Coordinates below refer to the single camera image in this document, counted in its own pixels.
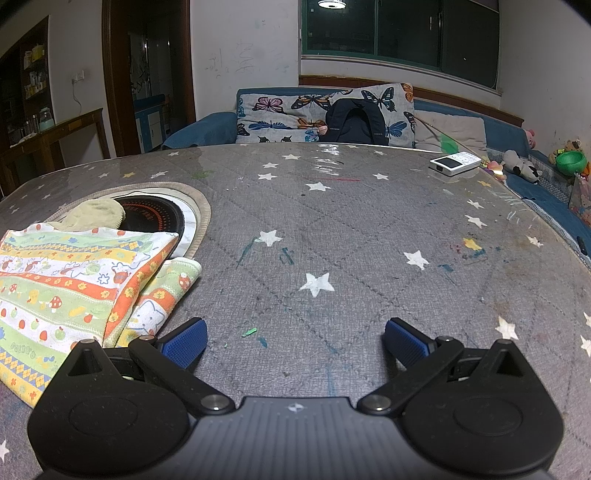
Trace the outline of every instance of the wooden wall trim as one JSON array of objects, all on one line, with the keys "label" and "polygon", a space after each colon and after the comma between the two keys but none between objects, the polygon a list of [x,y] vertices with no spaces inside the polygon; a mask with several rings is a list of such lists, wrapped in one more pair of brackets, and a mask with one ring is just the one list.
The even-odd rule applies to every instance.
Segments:
[{"label": "wooden wall trim", "polygon": [[[321,86],[321,87],[336,87],[336,88],[360,88],[370,87],[373,85],[383,85],[383,80],[360,79],[351,77],[333,77],[323,75],[300,75],[300,85],[305,86]],[[481,113],[482,115],[491,116],[497,120],[502,120],[508,124],[521,127],[523,119],[511,113],[498,110],[482,103],[474,102],[462,97],[450,95],[448,93],[436,92],[435,90],[428,90],[420,87],[413,87],[414,96],[416,98],[430,100],[432,102],[443,103],[445,105],[464,108],[472,112]]]}]

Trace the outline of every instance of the stuffed toy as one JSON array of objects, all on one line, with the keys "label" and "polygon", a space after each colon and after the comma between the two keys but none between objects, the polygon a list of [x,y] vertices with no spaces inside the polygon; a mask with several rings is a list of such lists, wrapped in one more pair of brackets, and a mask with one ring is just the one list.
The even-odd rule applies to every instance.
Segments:
[{"label": "stuffed toy", "polygon": [[525,136],[527,137],[527,143],[530,145],[530,150],[533,150],[535,148],[535,132],[533,130],[525,130]]},{"label": "stuffed toy", "polygon": [[515,150],[507,150],[503,155],[503,165],[508,171],[523,177],[530,183],[537,183],[542,172],[537,170],[529,160],[520,158]]},{"label": "stuffed toy", "polygon": [[550,163],[552,165],[556,165],[556,157],[558,157],[561,153],[572,152],[572,151],[575,151],[575,152],[582,152],[583,151],[583,149],[581,148],[581,142],[579,139],[567,141],[564,148],[559,148],[558,150],[554,150],[550,154],[550,156],[548,157],[548,160],[550,160]]}]

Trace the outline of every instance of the table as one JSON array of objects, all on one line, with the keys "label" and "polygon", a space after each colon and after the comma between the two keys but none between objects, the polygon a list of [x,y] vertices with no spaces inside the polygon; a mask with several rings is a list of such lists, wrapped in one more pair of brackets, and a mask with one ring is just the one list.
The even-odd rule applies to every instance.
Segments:
[{"label": "table", "polygon": [[[178,181],[199,189],[212,207],[195,257],[203,277],[163,333],[205,318],[209,343],[196,374],[237,403],[245,395],[355,403],[396,369],[380,340],[389,318],[488,348],[501,337],[500,316],[515,324],[517,345],[564,416],[551,472],[586,478],[591,359],[580,336],[591,337],[583,314],[591,313],[589,271],[502,184],[483,170],[449,183],[428,168],[435,155],[267,143],[116,158],[31,180],[0,203],[0,229],[23,229],[111,187]],[[319,182],[325,191],[307,186]],[[281,240],[254,242],[273,230]],[[424,270],[408,263],[417,251]],[[325,273],[334,291],[301,290],[306,274]],[[0,384],[0,443],[6,438],[11,451],[2,479],[39,471],[25,432],[29,412]]]},{"label": "table", "polygon": [[19,143],[0,153],[0,186],[4,195],[8,195],[17,189],[20,185],[16,171],[15,162],[22,155],[31,154],[40,151],[40,164],[37,165],[37,171],[40,174],[51,173],[52,171],[64,168],[61,154],[52,151],[52,145],[67,137],[68,135],[89,125],[96,125],[96,133],[99,137],[100,151],[103,158],[109,158],[109,146],[105,135],[105,125],[103,123],[103,109],[98,108],[88,113],[83,113],[69,120],[65,120],[54,125],[34,137]]}]

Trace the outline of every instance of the black backpack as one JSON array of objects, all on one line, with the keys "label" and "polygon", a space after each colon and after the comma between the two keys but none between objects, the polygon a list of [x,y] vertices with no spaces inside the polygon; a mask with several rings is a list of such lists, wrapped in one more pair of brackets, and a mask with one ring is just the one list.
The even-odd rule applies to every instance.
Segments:
[{"label": "black backpack", "polygon": [[320,142],[388,145],[386,123],[378,105],[368,100],[341,98],[326,112],[329,129]]}]

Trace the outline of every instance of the green bowl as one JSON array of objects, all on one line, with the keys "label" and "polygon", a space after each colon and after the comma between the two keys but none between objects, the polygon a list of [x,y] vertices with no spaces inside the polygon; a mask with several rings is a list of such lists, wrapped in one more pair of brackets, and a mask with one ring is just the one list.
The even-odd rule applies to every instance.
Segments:
[{"label": "green bowl", "polygon": [[556,157],[556,167],[560,173],[574,175],[581,173],[587,166],[587,159],[581,152],[564,152]]}]

